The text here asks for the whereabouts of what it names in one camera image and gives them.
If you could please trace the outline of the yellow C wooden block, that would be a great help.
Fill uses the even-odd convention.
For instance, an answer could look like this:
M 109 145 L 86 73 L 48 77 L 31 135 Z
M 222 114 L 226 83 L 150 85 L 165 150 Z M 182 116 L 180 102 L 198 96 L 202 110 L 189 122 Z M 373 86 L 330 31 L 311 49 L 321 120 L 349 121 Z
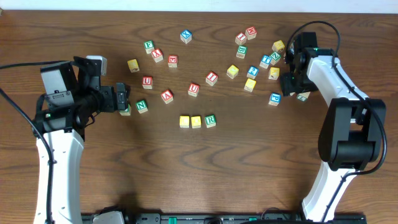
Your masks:
M 179 125 L 181 128 L 189 128 L 190 127 L 190 117 L 189 116 L 180 116 Z

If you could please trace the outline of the yellow O wooden block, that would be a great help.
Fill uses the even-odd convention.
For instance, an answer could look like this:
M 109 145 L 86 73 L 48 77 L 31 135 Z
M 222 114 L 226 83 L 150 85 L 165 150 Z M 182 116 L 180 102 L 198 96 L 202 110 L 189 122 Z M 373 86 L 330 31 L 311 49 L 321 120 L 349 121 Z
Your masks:
M 192 128 L 200 128 L 201 127 L 201 116 L 192 116 L 191 117 Z

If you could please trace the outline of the green R wooden block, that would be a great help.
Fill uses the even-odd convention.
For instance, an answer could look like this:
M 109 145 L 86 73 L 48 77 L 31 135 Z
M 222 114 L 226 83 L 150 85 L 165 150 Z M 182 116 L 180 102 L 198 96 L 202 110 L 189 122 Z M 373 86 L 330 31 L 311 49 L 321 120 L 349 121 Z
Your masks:
M 205 124 L 207 128 L 216 126 L 216 118 L 213 114 L 205 116 Z

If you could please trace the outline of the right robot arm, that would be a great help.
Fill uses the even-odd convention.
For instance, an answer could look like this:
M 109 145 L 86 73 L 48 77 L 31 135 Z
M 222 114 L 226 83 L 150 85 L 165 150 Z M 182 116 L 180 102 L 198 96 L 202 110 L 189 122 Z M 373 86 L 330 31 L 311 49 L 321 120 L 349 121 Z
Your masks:
M 370 99 L 343 70 L 334 50 L 320 48 L 314 32 L 296 35 L 285 54 L 289 71 L 280 77 L 284 96 L 319 91 L 328 111 L 319 137 L 320 170 L 301 202 L 301 216 L 310 222 L 332 222 L 349 183 L 366 174 L 366 166 L 385 156 L 386 105 Z

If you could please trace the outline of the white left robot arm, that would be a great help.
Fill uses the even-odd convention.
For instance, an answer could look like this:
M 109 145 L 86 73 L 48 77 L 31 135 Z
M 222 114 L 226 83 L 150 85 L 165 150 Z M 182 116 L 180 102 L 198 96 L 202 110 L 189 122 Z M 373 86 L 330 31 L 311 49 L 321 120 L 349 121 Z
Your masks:
M 40 70 L 45 93 L 36 104 L 34 136 L 39 188 L 34 223 L 82 223 L 80 160 L 85 128 L 100 113 L 131 113 L 130 87 L 103 86 L 107 59 L 74 57 Z

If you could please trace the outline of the yellow hammer picture block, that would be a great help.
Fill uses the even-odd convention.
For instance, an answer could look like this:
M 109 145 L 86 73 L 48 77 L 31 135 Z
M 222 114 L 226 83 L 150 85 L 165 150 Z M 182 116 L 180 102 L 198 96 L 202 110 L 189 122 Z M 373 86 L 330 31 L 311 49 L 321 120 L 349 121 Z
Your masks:
M 280 68 L 278 67 L 271 67 L 269 69 L 269 79 L 270 80 L 277 80 L 280 75 Z

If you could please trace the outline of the blue P wooden block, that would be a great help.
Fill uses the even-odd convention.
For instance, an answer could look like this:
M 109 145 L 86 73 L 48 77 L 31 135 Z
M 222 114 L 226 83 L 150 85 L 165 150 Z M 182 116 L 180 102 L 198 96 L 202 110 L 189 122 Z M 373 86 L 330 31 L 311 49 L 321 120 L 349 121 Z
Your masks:
M 269 98 L 269 104 L 273 106 L 277 106 L 281 101 L 281 95 L 278 93 L 271 93 Z

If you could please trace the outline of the green-sided block under gripper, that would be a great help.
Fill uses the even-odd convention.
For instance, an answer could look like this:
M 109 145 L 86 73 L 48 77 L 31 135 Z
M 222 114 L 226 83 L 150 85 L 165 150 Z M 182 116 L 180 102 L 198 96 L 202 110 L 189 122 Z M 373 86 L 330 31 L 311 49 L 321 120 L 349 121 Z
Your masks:
M 119 111 L 120 115 L 122 116 L 130 116 L 131 115 L 131 105 L 128 104 L 125 110 Z

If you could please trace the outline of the plain L green-sided block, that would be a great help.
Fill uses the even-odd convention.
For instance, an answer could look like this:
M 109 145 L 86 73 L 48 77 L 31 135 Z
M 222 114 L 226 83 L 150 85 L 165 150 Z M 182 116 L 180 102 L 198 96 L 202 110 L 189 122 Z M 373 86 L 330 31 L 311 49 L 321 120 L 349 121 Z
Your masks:
M 300 101 L 307 101 L 309 96 L 310 96 L 310 92 L 309 91 L 308 92 L 303 92 L 303 93 L 299 93 L 297 95 L 297 99 L 300 100 Z

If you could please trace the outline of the green N wooden block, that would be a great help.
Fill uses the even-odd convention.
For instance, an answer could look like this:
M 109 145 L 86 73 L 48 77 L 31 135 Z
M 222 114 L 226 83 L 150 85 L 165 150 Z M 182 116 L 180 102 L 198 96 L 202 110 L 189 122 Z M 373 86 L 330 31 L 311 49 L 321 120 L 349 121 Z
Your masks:
M 142 114 L 148 111 L 147 103 L 145 100 L 136 102 L 137 111 Z

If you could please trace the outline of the red U block left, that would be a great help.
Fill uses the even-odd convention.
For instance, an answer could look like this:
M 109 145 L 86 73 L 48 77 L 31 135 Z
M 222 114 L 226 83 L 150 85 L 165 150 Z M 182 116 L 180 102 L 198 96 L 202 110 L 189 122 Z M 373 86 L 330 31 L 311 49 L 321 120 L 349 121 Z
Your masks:
M 148 90 L 153 89 L 153 78 L 152 77 L 143 77 L 142 78 L 142 87 L 143 87 L 143 89 L 148 89 Z

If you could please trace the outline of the red u block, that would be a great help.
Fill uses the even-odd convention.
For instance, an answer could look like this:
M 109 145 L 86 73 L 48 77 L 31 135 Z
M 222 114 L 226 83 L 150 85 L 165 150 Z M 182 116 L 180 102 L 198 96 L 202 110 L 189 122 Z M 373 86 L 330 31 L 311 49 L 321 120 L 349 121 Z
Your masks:
M 194 96 L 197 97 L 198 96 L 198 92 L 200 90 L 200 86 L 195 84 L 195 83 L 191 83 L 188 87 L 188 94 L 190 96 Z
M 142 87 L 143 87 L 143 89 L 148 89 L 148 90 L 153 89 L 153 78 L 152 77 L 143 77 L 142 78 Z

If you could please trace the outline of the green Z wooden block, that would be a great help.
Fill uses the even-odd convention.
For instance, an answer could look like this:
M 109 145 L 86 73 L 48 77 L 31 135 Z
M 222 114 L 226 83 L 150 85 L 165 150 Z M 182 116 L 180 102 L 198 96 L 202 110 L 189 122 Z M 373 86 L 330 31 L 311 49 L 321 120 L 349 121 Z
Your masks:
M 277 62 L 281 59 L 281 55 L 278 52 L 273 52 L 270 54 L 271 65 L 276 65 Z

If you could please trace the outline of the yellow block far right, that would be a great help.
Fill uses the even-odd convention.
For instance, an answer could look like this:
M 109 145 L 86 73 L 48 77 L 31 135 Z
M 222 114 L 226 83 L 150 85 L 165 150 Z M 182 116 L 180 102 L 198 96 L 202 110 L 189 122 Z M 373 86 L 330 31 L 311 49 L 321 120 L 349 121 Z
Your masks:
M 282 53 L 285 49 L 285 45 L 282 40 L 278 40 L 273 43 L 272 50 L 277 53 Z

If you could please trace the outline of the yellow block far left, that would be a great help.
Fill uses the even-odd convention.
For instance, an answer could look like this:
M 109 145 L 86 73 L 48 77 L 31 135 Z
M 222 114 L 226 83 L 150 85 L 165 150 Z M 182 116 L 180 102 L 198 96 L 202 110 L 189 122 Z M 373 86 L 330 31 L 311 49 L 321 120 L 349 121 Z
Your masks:
M 128 60 L 127 65 L 131 73 L 139 71 L 139 64 L 136 59 Z

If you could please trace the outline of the blue T wooden block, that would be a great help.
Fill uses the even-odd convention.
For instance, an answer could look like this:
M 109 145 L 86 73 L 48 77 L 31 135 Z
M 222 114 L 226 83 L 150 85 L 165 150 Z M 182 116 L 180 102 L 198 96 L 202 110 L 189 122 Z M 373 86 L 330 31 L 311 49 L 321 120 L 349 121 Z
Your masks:
M 268 55 L 263 55 L 259 66 L 267 69 L 270 64 L 271 64 L 271 57 Z

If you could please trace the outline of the blue 2 wooden block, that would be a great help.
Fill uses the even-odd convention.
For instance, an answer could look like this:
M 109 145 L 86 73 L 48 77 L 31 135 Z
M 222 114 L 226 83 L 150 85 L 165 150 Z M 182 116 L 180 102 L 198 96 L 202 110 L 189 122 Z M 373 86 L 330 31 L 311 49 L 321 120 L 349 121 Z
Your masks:
M 255 80 L 258 73 L 259 69 L 257 67 L 250 66 L 246 76 L 250 79 Z

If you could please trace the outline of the yellow block lower middle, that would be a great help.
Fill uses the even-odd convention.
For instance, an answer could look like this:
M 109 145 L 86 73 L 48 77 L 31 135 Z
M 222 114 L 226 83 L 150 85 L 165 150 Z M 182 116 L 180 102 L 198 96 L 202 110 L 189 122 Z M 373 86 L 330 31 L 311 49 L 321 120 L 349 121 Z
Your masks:
M 257 83 L 257 81 L 255 81 L 251 78 L 248 78 L 245 83 L 244 90 L 248 91 L 248 92 L 252 92 L 254 87 L 256 86 L 256 83 Z

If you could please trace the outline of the red A wooden block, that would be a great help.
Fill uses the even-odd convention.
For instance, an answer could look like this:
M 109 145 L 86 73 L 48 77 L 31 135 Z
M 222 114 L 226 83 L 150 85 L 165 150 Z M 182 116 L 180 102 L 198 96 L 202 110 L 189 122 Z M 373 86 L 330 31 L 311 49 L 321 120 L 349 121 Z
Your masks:
M 161 98 L 165 104 L 169 104 L 174 100 L 174 96 L 170 90 L 165 90 L 161 93 Z

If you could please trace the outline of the red X wooden block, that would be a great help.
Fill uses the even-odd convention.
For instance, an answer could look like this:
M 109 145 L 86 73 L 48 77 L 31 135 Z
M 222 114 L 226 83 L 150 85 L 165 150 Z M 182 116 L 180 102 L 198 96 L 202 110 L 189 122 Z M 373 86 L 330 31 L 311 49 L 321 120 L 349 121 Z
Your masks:
M 154 49 L 151 52 L 151 56 L 154 59 L 155 63 L 158 63 L 164 59 L 164 55 L 160 49 Z

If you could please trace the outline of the green F wooden block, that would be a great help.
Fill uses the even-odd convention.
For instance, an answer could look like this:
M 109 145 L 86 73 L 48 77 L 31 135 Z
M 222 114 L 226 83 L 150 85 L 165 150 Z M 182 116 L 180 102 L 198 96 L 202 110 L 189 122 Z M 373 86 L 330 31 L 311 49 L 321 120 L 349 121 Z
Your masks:
M 144 48 L 145 48 L 146 54 L 150 54 L 152 51 L 154 51 L 153 41 L 152 40 L 145 41 Z

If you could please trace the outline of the green B wooden block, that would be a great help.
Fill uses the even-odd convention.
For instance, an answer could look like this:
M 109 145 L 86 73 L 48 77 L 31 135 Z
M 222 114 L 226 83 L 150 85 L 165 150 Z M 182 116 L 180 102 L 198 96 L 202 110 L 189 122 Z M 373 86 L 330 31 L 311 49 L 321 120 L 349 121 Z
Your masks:
M 244 45 L 239 45 L 237 52 L 236 52 L 236 56 L 238 58 L 245 58 L 246 54 L 247 54 L 247 50 L 248 48 Z

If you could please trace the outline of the red H wooden block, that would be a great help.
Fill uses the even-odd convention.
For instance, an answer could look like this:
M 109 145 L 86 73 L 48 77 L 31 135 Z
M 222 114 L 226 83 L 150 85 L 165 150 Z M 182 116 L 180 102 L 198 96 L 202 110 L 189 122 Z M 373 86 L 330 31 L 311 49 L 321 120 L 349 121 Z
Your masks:
M 256 28 L 254 26 L 246 28 L 245 36 L 247 37 L 247 40 L 254 39 L 257 36 Z

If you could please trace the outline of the red E wooden block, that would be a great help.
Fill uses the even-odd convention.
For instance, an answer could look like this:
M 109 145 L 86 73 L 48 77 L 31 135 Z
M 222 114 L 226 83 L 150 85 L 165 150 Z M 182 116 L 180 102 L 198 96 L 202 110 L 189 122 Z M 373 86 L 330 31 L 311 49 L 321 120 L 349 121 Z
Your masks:
M 178 56 L 177 55 L 169 55 L 168 57 L 168 66 L 170 68 L 178 67 Z

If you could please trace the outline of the red I block far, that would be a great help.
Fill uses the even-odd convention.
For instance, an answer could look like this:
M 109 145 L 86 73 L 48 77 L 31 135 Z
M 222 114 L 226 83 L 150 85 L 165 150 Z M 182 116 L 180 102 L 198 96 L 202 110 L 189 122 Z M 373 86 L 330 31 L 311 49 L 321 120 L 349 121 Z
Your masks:
M 246 34 L 240 32 L 236 37 L 235 37 L 235 43 L 238 45 L 244 45 L 247 41 L 247 36 Z

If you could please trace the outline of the red i block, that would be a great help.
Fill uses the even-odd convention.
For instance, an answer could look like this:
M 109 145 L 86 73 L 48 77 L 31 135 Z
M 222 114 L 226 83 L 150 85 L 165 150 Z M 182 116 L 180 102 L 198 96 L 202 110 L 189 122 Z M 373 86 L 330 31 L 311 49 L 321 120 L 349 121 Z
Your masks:
M 218 75 L 214 72 L 210 72 L 206 76 L 206 83 L 209 84 L 210 86 L 213 86 L 217 81 L 218 81 Z
M 246 34 L 240 32 L 236 37 L 235 37 L 235 43 L 238 45 L 244 45 L 247 41 L 247 36 Z

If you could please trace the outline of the red U block middle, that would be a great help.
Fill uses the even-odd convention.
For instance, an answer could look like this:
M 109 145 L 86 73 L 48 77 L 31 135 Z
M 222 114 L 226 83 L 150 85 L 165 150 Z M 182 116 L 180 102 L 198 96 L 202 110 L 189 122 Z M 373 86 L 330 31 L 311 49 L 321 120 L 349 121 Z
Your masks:
M 195 83 L 191 83 L 188 87 L 188 94 L 190 96 L 194 96 L 197 97 L 198 96 L 198 92 L 200 90 L 200 86 L 195 84 Z

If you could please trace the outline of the red I block near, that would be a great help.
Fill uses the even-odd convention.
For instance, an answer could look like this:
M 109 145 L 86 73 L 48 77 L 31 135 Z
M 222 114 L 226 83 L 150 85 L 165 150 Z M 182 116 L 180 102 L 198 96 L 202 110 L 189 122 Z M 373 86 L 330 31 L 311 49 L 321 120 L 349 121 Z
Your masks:
M 218 81 L 218 75 L 214 72 L 210 72 L 206 76 L 206 83 L 209 84 L 210 86 L 213 86 L 217 81 Z

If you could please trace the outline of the blue X wooden block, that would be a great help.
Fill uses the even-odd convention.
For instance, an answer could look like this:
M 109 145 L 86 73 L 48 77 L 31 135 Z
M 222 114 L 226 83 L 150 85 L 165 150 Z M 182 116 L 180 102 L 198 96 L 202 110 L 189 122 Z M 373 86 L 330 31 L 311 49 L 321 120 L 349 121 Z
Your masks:
M 187 43 L 189 43 L 192 40 L 192 33 L 189 30 L 186 29 L 183 32 L 181 32 L 180 39 L 181 39 L 182 42 L 187 44 Z

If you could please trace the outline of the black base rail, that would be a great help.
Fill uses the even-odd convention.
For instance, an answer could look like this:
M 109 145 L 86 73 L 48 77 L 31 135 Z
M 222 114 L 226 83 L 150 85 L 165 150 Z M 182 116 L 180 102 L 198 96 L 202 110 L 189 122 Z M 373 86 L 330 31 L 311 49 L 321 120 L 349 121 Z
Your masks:
M 262 214 L 167 214 L 132 213 L 118 207 L 107 207 L 94 214 L 82 214 L 83 223 L 132 224 L 241 224 L 241 223 L 311 223 L 298 212 L 269 208 Z

